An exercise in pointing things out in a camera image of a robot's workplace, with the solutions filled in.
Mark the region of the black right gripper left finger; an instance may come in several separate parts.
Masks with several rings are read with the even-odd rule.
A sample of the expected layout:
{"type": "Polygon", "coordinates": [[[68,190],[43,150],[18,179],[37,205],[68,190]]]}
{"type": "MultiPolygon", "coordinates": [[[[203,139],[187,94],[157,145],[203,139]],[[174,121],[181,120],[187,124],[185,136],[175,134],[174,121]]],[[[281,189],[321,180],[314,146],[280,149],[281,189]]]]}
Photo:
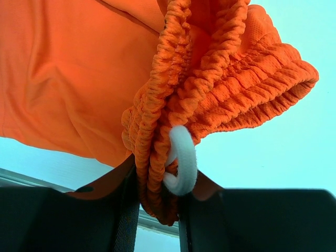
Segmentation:
{"type": "Polygon", "coordinates": [[[1,251],[134,251],[139,200],[134,156],[62,193],[1,188],[1,251]]]}

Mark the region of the orange shorts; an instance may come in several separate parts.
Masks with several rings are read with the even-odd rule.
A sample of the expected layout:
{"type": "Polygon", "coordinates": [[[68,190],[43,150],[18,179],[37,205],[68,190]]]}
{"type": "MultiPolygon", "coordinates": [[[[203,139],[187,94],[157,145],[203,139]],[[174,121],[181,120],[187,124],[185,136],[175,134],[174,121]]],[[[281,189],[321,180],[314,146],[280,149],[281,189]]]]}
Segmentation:
{"type": "Polygon", "coordinates": [[[1,136],[118,166],[179,218],[194,147],[304,98],[318,71],[250,1],[1,1],[1,136]]]}

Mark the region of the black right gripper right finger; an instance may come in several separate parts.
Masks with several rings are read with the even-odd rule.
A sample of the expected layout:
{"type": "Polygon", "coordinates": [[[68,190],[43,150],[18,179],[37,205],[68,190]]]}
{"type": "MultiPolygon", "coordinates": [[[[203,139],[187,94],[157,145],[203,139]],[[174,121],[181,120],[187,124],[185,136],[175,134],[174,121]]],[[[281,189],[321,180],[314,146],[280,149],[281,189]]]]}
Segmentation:
{"type": "Polygon", "coordinates": [[[326,190],[224,189],[200,173],[180,199],[181,251],[335,251],[326,190]]]}

